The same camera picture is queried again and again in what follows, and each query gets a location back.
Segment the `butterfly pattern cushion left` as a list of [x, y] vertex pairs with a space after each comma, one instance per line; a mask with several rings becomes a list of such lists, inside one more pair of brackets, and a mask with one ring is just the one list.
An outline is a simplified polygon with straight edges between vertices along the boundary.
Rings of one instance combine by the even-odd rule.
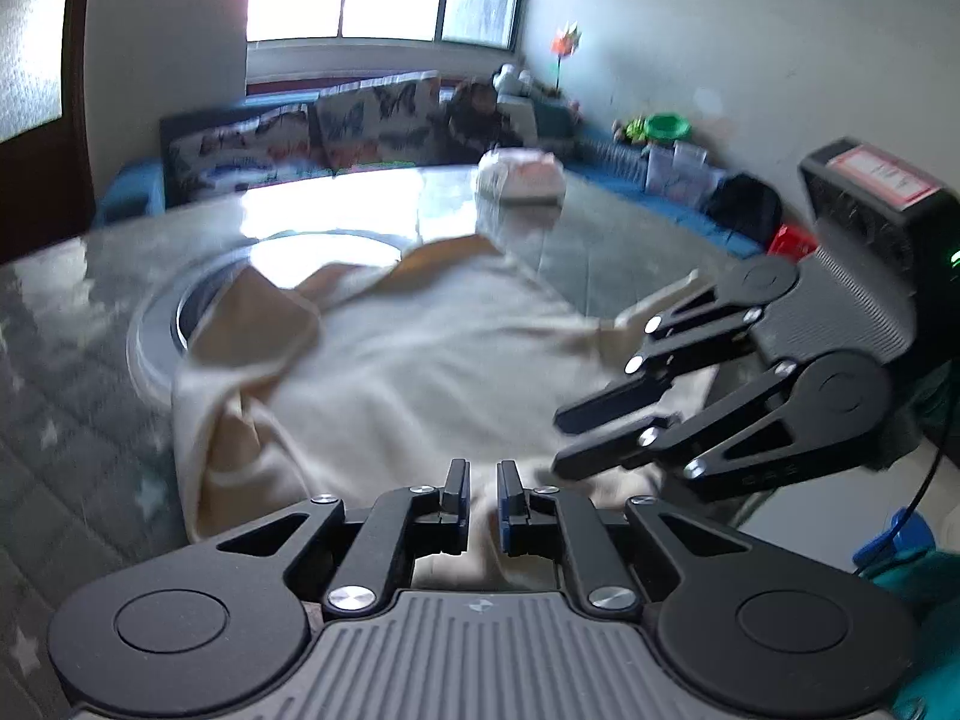
[[327, 176], [331, 168], [311, 135], [311, 110], [309, 104], [275, 107], [172, 140], [167, 157], [181, 197], [200, 202]]

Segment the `white pink tissue pack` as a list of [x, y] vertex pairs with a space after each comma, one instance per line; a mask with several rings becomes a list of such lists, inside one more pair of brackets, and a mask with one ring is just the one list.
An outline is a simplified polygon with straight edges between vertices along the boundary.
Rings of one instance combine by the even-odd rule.
[[565, 170], [548, 151], [492, 149], [478, 161], [475, 190], [506, 205], [560, 203], [566, 195]]

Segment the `dark wooden door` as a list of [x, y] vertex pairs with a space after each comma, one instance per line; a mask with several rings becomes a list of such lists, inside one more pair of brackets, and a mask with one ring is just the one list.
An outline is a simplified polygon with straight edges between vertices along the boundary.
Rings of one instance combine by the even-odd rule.
[[2, 0], [2, 259], [85, 232], [88, 0]]

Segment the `cream long-sleeve garment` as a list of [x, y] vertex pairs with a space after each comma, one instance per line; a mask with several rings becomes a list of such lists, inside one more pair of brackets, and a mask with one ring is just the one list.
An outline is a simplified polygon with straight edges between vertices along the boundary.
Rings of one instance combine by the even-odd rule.
[[389, 268], [329, 265], [290, 314], [229, 330], [213, 317], [172, 384], [185, 531], [203, 541], [308, 497], [359, 509], [472, 467], [459, 556], [415, 567], [422, 589], [548, 590], [550, 564], [498, 546], [494, 468], [551, 481], [556, 411], [610, 385], [649, 319], [701, 286], [686, 275], [610, 320], [579, 314], [482, 236], [420, 245]]

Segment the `blue sofa bench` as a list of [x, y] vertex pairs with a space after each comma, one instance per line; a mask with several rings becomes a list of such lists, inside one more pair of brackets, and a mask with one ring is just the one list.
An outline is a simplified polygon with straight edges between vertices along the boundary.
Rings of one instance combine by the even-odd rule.
[[[190, 202], [189, 195], [176, 182], [172, 167], [174, 140], [209, 128], [250, 121], [280, 107], [313, 104], [317, 96], [319, 93], [315, 89], [259, 94], [228, 106], [164, 117], [160, 120], [161, 156], [157, 160], [133, 161], [122, 167], [106, 193], [96, 202], [94, 226], [158, 216]], [[709, 171], [706, 187], [698, 197], [672, 200], [654, 190], [654, 184], [647, 177], [649, 158], [641, 151], [602, 140], [599, 130], [576, 125], [571, 115], [563, 114], [553, 103], [535, 103], [532, 117], [540, 132], [555, 138], [563, 151], [562, 161], [566, 169], [607, 188], [622, 199], [656, 211], [737, 257], [752, 257], [765, 252], [779, 227], [778, 220], [765, 220], [759, 211], [744, 211], [730, 223], [705, 215], [703, 208], [709, 195], [724, 181], [724, 172], [720, 169]]]

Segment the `dark brown stuffed toy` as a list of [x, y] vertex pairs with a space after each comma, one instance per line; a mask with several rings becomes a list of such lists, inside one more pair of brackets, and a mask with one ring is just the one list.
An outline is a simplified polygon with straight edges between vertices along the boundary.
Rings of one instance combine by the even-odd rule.
[[444, 109], [444, 153], [451, 164], [477, 164], [500, 148], [523, 148], [523, 138], [498, 107], [490, 82], [464, 82]]

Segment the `butterfly pattern cushion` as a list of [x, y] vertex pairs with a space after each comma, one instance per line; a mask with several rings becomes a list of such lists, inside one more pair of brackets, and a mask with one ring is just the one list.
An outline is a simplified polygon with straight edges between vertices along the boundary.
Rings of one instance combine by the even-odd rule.
[[181, 197], [200, 202], [327, 176], [331, 168], [311, 135], [311, 110], [309, 104], [275, 107], [172, 140], [167, 157]]
[[368, 166], [438, 164], [439, 91], [436, 71], [323, 89], [316, 99], [316, 115], [329, 166], [347, 172]]

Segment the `round black induction cooktop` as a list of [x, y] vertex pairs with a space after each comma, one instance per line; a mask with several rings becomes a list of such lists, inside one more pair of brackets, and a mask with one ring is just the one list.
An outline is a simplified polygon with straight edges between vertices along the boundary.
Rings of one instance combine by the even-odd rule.
[[377, 270], [394, 265], [410, 239], [361, 229], [283, 231], [233, 242], [176, 271], [140, 302], [127, 332], [127, 366], [137, 394], [158, 410], [171, 406], [172, 384], [205, 325], [236, 309], [229, 330], [262, 328], [270, 310], [290, 314], [291, 289], [324, 266]]

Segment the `blue clip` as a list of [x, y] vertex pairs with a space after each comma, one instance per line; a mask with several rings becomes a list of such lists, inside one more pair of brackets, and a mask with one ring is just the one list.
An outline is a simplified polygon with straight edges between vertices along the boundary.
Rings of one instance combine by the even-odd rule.
[[869, 567], [890, 561], [899, 554], [932, 550], [934, 546], [934, 533], [926, 519], [916, 512], [910, 514], [907, 509], [898, 509], [890, 520], [890, 527], [854, 553], [853, 564], [857, 572], [866, 572]]

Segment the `green plastic bowl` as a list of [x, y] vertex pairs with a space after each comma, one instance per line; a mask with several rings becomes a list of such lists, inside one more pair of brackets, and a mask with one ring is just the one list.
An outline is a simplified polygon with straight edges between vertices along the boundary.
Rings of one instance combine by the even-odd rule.
[[644, 119], [644, 136], [648, 142], [675, 143], [690, 137], [692, 124], [675, 112], [659, 112]]

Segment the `clear plastic storage box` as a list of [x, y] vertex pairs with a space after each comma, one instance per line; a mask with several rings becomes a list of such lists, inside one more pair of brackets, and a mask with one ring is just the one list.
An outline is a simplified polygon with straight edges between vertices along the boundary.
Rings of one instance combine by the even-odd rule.
[[646, 192], [686, 208], [698, 208], [726, 172], [708, 164], [708, 151], [691, 143], [647, 147]]

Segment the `white plush toy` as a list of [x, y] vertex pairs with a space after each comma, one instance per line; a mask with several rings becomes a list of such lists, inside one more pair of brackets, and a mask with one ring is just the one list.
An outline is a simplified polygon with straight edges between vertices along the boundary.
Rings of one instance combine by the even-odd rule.
[[505, 64], [491, 78], [494, 91], [503, 98], [534, 98], [534, 76], [525, 68]]

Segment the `red plastic stool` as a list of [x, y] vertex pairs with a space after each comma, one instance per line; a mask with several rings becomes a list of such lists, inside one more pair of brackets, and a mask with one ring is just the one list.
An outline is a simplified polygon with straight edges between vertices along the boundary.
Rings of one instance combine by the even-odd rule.
[[799, 224], [784, 223], [775, 237], [771, 239], [768, 255], [776, 255], [791, 262], [802, 262], [805, 257], [815, 254], [818, 249], [817, 238], [809, 229]]

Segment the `butterfly pattern cushion right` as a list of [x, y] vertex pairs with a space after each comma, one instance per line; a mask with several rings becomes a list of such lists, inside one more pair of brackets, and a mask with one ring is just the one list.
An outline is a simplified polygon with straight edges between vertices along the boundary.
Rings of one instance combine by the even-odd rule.
[[316, 99], [316, 115], [329, 166], [347, 172], [368, 166], [438, 164], [439, 91], [436, 71], [323, 89]]

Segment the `black bag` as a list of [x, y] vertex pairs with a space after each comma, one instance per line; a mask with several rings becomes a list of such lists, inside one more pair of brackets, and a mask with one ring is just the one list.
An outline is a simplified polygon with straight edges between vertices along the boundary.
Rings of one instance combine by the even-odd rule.
[[722, 179], [715, 192], [703, 200], [701, 213], [710, 220], [754, 241], [766, 250], [782, 225], [779, 193], [750, 174]]

